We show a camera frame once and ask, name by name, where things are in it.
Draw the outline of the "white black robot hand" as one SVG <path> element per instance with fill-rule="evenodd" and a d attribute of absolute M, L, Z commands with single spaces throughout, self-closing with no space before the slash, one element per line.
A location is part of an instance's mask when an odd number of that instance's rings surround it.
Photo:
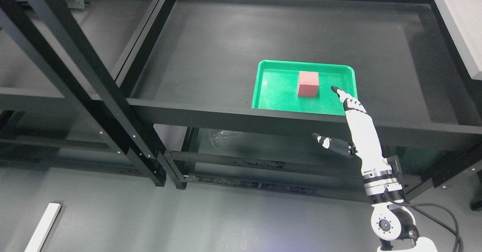
<path fill-rule="evenodd" d="M 312 137 L 324 149 L 330 150 L 344 157 L 357 156 L 361 159 L 361 174 L 374 176 L 375 173 L 391 170 L 384 160 L 378 133 L 372 117 L 367 113 L 363 104 L 348 92 L 336 86 L 331 89 L 339 97 L 343 105 L 351 132 L 351 143 L 340 139 L 313 133 Z"/>

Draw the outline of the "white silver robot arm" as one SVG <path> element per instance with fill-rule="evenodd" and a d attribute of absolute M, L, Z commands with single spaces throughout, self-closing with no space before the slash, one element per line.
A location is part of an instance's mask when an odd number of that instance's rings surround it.
<path fill-rule="evenodd" d="M 394 252 L 392 241 L 410 240 L 402 252 L 437 252 L 435 243 L 421 237 L 415 217 L 406 207 L 401 166 L 397 156 L 362 161 L 361 175 L 373 208 L 370 225 L 381 245 L 378 252 Z"/>

